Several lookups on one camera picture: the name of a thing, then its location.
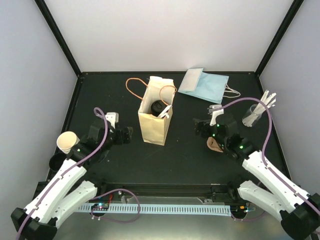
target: white panel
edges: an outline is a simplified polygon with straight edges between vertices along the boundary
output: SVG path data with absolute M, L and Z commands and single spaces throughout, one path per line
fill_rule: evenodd
M 261 75 L 293 181 L 320 193 L 320 1 L 304 1 Z
M 255 71 L 293 0 L 46 0 L 82 71 Z
M 45 180 L 76 75 L 35 1 L 0 5 L 0 239 L 13 240 L 10 214 Z

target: white paper cup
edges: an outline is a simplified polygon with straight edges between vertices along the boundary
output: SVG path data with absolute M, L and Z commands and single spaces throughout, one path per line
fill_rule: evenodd
M 64 133 L 61 133 L 56 140 L 56 145 L 62 152 L 68 154 L 71 148 L 79 141 L 79 138 L 73 131 L 65 131 Z

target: black tabletop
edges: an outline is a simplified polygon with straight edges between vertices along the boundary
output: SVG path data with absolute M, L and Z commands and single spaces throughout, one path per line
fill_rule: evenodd
M 229 76 L 228 85 L 240 92 L 241 97 L 261 98 L 259 79 L 253 73 L 219 74 Z M 148 82 L 150 76 L 158 76 L 173 79 L 179 88 L 184 75 L 184 72 L 107 72 L 84 75 L 69 130 L 79 137 L 85 135 L 96 119 L 94 107 L 100 107 L 104 112 L 119 113 L 119 125 L 134 129 L 132 142 L 113 146 L 107 159 L 94 166 L 96 173 L 109 183 L 152 185 L 226 184 L 239 174 L 254 179 L 226 155 L 210 150 L 206 139 L 195 135 L 193 118 L 210 119 L 207 108 L 211 102 L 177 92 L 165 146 L 143 141 L 138 119 L 141 100 L 126 90 L 126 80 L 141 78 Z M 140 96 L 143 96 L 146 89 L 138 81 L 132 81 L 130 88 Z M 232 100 L 234 98 L 224 98 L 222 104 Z M 266 113 L 254 127 L 245 127 L 241 122 L 242 116 L 252 104 L 254 102 L 240 102 L 230 106 L 225 113 L 233 114 L 243 137 L 262 148 L 268 130 Z M 266 157 L 288 176 L 275 131 L 267 145 Z

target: bag handle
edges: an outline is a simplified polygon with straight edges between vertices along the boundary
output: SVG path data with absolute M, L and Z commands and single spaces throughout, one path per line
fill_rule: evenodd
M 163 100 L 163 98 L 161 97 L 161 91 L 162 91 L 162 89 L 164 89 L 164 88 L 166 88 L 166 87 L 174 88 L 174 93 L 173 93 L 173 94 L 175 94 L 175 93 L 177 92 L 177 88 L 176 88 L 175 86 L 172 86 L 172 85 L 165 85 L 165 86 L 163 86 L 163 87 L 160 89 L 160 91 L 159 91 L 159 97 L 160 97 L 161 101 L 162 101 L 165 105 L 168 106 L 169 104 L 167 104 L 167 103 Z
M 131 77 L 131 78 L 127 79 L 126 82 L 125 82 L 125 87 L 126 87 L 126 89 L 127 89 L 132 95 L 136 96 L 138 99 L 143 100 L 142 97 L 138 96 L 137 94 L 135 94 L 133 91 L 131 91 L 131 90 L 128 88 L 128 82 L 129 82 L 130 80 L 139 80 L 139 81 L 142 82 L 147 88 L 148 88 L 148 84 L 146 84 L 146 83 L 145 83 L 143 80 L 141 80 L 140 78 L 136 78 L 136 77 Z

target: paper bag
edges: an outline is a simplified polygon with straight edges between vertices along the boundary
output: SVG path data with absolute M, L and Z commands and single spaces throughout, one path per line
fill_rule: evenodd
M 146 86 L 143 97 L 136 95 L 129 90 L 128 82 L 130 80 L 139 80 Z M 157 100 L 162 100 L 167 106 L 172 106 L 177 88 L 172 79 L 164 79 L 158 76 L 151 76 L 146 84 L 140 78 L 129 78 L 125 83 L 126 89 L 137 98 L 141 99 L 138 117 L 143 141 L 151 144 L 165 145 L 167 133 L 173 116 L 172 107 L 163 118 L 158 118 L 151 114 L 151 105 Z

